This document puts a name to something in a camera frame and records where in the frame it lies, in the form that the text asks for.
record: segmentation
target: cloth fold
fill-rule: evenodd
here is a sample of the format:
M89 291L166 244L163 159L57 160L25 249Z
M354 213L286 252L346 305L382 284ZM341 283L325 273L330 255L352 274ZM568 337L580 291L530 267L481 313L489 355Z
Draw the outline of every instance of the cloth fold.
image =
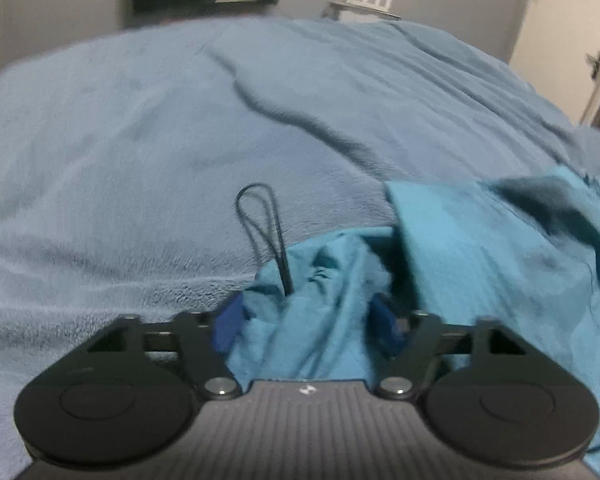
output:
M495 316L574 374L600 404L600 181L566 168L464 186L390 182L395 229L349 230L289 249L296 292L267 264L228 358L264 379L363 379L383 365L366 338L371 297L397 294L451 324ZM405 291L414 290L414 294ZM600 426L586 456L600 474Z

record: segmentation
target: teal cloth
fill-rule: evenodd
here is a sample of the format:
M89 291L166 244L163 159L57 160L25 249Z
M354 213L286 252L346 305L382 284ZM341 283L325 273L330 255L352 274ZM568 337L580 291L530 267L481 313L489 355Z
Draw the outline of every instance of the teal cloth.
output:
M264 379L373 384L368 303L391 292L448 323L497 316L600 404L600 182L565 168L464 186L386 185L396 228L334 232L289 248L296 291L275 264L244 293L251 313L228 357L247 387ZM586 462L600 474L600 427Z

